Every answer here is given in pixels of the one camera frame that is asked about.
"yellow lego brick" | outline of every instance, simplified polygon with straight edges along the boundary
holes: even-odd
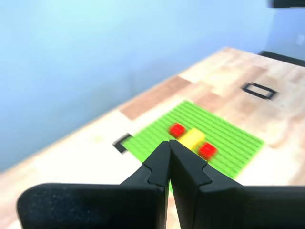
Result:
[[[186,148],[193,150],[199,143],[205,140],[205,135],[196,128],[191,129],[178,139]]]

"light blue wall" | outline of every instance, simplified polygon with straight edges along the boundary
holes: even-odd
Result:
[[[276,10],[266,51],[305,60],[305,44],[295,43],[299,34],[305,35],[305,9]]]
[[[265,0],[0,0],[0,169],[224,46],[264,49]]]

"wood grain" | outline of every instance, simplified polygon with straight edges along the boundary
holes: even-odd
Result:
[[[241,90],[252,82],[278,91],[277,96],[267,101]],[[304,98],[304,67],[226,47],[1,174],[0,228],[20,228],[16,201],[36,184],[121,183],[141,163],[129,152],[117,152],[112,143],[127,132],[137,133],[184,99],[265,141],[238,182],[305,185]],[[284,171],[278,166],[283,164]],[[171,194],[167,225],[179,228]]]

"green lego baseplate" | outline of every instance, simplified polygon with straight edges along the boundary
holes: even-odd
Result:
[[[122,144],[143,162],[162,141],[175,139],[169,134],[174,123],[180,123],[187,131],[192,128],[202,131],[206,142],[217,148],[209,164],[232,179],[264,145],[263,140],[189,101],[183,101]],[[198,154],[202,145],[203,142],[193,151]]]

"black object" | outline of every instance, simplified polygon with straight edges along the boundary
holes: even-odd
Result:
[[[169,177],[181,229],[305,228],[305,187],[244,187],[176,140],[120,185],[44,184],[17,210],[24,229],[164,229]]]
[[[119,140],[114,142],[112,145],[122,154],[127,149],[122,145],[122,142],[125,141],[127,138],[132,137],[129,133],[125,134],[123,137],[121,137]]]
[[[169,163],[169,143],[163,142],[120,185],[42,184],[32,187],[17,203],[22,227],[164,229]]]
[[[275,59],[275,60],[299,65],[301,67],[305,67],[305,61],[300,60],[300,59],[296,59],[296,58],[292,58],[292,57],[289,57],[289,56],[283,56],[283,55],[280,55],[280,54],[277,54],[277,53],[267,52],[267,51],[263,51],[263,52],[259,53],[259,55],[265,56],[265,57],[268,57],[268,58],[272,58],[272,59]]]
[[[259,94],[259,93],[257,93],[257,92],[251,91],[251,90],[249,89],[249,87],[251,87],[251,86],[258,87],[258,88],[261,88],[261,89],[263,89],[263,90],[266,90],[266,91],[269,92],[269,95],[266,96],[266,95]],[[272,89],[269,88],[269,87],[265,87],[265,86],[262,86],[262,85],[257,84],[257,83],[246,83],[246,84],[242,87],[242,90],[243,90],[244,92],[249,93],[249,94],[255,95],[255,96],[259,97],[259,98],[268,99],[268,100],[272,100],[272,99],[274,98],[274,96],[276,95],[276,93],[277,93],[275,90],[272,90]]]
[[[272,0],[272,8],[296,8],[305,7],[305,0]]]

